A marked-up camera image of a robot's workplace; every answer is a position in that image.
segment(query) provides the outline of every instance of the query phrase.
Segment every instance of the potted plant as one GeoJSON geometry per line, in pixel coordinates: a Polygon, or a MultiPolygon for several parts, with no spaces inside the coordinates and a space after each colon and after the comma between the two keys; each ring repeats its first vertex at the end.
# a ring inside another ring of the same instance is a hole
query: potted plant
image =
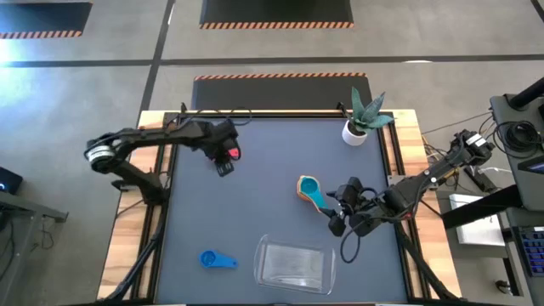
{"type": "Polygon", "coordinates": [[[379,115],[384,97],[385,93],[382,93],[367,107],[364,107],[360,101],[359,91],[356,88],[351,88],[353,113],[350,116],[347,112],[344,112],[348,120],[342,131],[342,138],[346,144],[362,145],[371,130],[381,128],[393,120],[390,116],[379,115]]]}

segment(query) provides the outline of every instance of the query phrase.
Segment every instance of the blue scoop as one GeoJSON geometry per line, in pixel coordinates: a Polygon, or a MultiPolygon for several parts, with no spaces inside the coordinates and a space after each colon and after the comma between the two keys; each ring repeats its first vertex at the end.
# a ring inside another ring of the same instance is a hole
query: blue scoop
{"type": "Polygon", "coordinates": [[[238,267],[238,262],[233,258],[225,256],[219,252],[212,250],[202,252],[200,259],[201,265],[204,268],[232,268],[238,267]]]}
{"type": "Polygon", "coordinates": [[[318,211],[320,208],[328,208],[325,199],[323,199],[323,196],[321,195],[320,185],[315,178],[303,176],[298,183],[300,184],[298,186],[300,193],[305,196],[307,200],[314,203],[315,208],[318,211]]]}

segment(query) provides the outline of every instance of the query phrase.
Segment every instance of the orange and black striped tape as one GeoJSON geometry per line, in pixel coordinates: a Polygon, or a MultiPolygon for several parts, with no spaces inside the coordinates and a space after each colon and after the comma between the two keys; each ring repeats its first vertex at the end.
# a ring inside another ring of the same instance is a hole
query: orange and black striped tape
{"type": "Polygon", "coordinates": [[[203,30],[232,29],[349,29],[353,22],[206,22],[203,30]]]}
{"type": "Polygon", "coordinates": [[[81,31],[28,31],[0,33],[0,39],[80,37],[81,31]]]}
{"type": "Polygon", "coordinates": [[[261,73],[247,75],[211,75],[197,76],[195,81],[218,79],[244,79],[244,78],[274,78],[274,77],[366,77],[363,72],[324,72],[324,73],[261,73]]]}

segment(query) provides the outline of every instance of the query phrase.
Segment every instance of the red object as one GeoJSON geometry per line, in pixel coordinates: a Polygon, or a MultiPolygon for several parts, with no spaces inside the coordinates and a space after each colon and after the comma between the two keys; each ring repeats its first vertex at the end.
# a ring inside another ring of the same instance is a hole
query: red object
{"type": "Polygon", "coordinates": [[[230,149],[229,150],[229,155],[230,155],[230,157],[238,158],[240,156],[240,152],[236,148],[230,149]]]}

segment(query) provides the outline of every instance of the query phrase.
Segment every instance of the gray floor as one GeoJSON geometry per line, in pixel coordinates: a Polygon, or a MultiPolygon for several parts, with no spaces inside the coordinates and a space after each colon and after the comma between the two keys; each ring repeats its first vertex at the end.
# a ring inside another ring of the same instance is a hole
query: gray floor
{"type": "MultiPolygon", "coordinates": [[[[150,60],[166,2],[95,0],[81,38],[0,40],[0,62],[150,60]]],[[[351,30],[201,31],[201,1],[178,0],[163,58],[544,54],[544,23],[529,0],[353,0],[352,6],[351,30]]],[[[541,77],[544,61],[169,66],[158,72],[150,108],[189,104],[198,75],[334,71],[366,72],[374,95],[387,92],[384,107],[416,109],[424,132],[487,111],[490,96],[516,93],[541,77]]],[[[24,197],[71,213],[54,227],[55,247],[33,253],[14,304],[95,299],[119,194],[112,177],[88,168],[82,150],[90,138],[136,124],[148,72],[148,66],[0,68],[0,166],[23,175],[24,197]]],[[[484,119],[426,136],[447,149],[453,133],[477,129],[484,119]]],[[[508,164],[497,151],[486,166],[508,164]]],[[[489,175],[502,187],[513,182],[505,173],[489,175]]],[[[464,177],[462,184],[474,188],[464,177]]],[[[496,258],[474,259],[452,248],[464,297],[526,304],[493,290],[503,277],[496,258]]]]}

